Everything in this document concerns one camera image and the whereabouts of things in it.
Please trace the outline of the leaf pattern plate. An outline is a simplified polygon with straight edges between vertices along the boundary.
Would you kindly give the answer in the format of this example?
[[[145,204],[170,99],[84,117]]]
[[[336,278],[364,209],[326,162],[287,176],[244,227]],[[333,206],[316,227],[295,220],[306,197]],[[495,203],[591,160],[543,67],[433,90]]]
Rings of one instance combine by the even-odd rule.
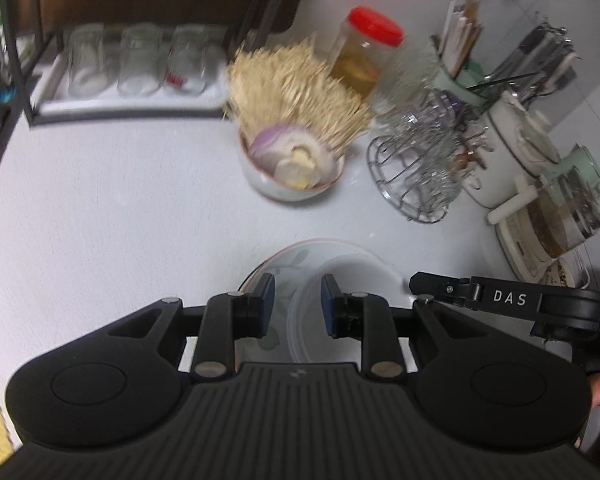
[[[275,302],[266,335],[260,339],[245,338],[236,342],[237,361],[241,363],[294,362],[287,339],[287,315],[294,293],[300,282],[312,270],[330,259],[350,254],[377,257],[363,247],[343,240],[329,240],[328,238],[321,240],[319,238],[286,247],[254,270],[242,285],[242,290],[250,292],[263,273],[271,273],[275,278]]]

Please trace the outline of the glass health kettle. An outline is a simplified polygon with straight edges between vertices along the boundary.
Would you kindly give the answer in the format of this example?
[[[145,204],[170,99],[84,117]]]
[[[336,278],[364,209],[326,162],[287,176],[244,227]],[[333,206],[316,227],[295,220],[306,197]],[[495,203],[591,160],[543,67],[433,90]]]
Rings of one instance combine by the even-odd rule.
[[[488,221],[518,280],[536,284],[556,260],[600,230],[600,208],[592,188],[572,166],[527,185],[490,211]]]

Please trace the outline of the patterned bowl with spices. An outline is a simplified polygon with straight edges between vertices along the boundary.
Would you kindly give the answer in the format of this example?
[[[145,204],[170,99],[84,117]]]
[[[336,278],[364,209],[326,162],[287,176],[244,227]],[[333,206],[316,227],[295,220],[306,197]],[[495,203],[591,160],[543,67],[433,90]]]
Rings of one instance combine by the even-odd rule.
[[[569,263],[564,258],[554,261],[545,271],[541,284],[586,289],[591,277],[580,258]]]

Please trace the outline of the black dish rack with tray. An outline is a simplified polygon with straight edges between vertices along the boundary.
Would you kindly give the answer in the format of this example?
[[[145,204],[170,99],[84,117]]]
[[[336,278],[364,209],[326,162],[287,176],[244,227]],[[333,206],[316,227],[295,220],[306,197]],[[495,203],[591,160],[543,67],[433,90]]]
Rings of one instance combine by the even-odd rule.
[[[238,49],[286,32],[300,0],[0,0],[0,85],[32,126],[216,117]]]

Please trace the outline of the green chopstick holder with chopsticks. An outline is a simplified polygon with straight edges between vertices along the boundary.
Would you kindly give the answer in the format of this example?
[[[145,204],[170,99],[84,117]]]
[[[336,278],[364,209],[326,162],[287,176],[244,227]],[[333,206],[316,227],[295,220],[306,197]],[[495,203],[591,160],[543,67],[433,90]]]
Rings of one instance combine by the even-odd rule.
[[[482,107],[485,99],[475,86],[483,82],[481,68],[470,68],[471,53],[483,31],[479,21],[480,0],[451,1],[446,11],[440,37],[432,36],[436,48],[438,71],[434,88],[474,107]]]

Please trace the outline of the hanging utensil rack with scissors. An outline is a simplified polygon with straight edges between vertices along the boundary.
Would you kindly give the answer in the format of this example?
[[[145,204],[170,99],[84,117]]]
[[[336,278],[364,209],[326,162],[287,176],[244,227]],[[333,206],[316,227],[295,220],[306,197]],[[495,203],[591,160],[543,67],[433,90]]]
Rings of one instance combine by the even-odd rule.
[[[484,82],[489,88],[509,90],[522,99],[526,94],[539,91],[566,58],[577,57],[568,29],[543,20],[486,75]]]

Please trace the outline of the red lid plastic jar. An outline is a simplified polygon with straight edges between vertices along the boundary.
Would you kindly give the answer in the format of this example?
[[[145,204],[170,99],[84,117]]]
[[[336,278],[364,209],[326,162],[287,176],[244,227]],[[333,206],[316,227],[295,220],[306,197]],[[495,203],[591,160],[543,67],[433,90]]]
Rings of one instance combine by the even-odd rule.
[[[352,9],[329,51],[329,76],[366,98],[405,38],[404,29],[368,6]]]

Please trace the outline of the white electric cooking pot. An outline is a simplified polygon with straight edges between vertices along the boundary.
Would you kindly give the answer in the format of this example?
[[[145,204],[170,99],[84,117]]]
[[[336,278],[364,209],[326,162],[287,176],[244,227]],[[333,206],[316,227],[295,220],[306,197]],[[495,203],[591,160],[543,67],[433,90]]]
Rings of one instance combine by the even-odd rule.
[[[548,136],[550,121],[527,110],[512,92],[505,91],[480,117],[471,139],[478,162],[463,186],[486,209],[501,206],[517,194],[516,179],[533,181],[560,162]]]

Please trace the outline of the mint green electric kettle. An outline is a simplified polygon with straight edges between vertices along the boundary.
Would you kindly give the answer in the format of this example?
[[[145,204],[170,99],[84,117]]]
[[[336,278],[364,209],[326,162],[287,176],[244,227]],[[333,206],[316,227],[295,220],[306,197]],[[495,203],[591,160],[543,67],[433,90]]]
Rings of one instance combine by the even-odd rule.
[[[600,206],[600,165],[591,154],[590,150],[577,144],[573,150],[560,161],[559,166],[566,171],[577,168],[582,180],[591,189],[596,204]]]

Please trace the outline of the bowl with enoki and onion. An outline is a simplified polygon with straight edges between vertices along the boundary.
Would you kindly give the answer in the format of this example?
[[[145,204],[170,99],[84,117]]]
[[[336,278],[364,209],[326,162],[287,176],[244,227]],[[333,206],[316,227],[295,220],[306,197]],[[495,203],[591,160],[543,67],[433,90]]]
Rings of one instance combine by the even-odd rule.
[[[304,202],[331,188],[370,125],[366,103],[329,75],[311,39],[237,50],[226,82],[224,113],[237,126],[244,176],[276,202]]]

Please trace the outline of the translucent plastic bowl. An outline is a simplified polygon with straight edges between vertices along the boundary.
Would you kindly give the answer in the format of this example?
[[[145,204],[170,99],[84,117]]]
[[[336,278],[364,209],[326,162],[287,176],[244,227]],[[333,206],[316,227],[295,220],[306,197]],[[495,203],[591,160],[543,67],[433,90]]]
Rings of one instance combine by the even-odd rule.
[[[332,274],[343,292],[369,292],[383,296],[391,307],[409,309],[414,297],[406,281],[377,257],[350,254],[326,261],[304,278],[287,315],[287,339],[297,363],[351,362],[361,364],[361,343],[332,339],[326,332],[321,306],[321,278]]]

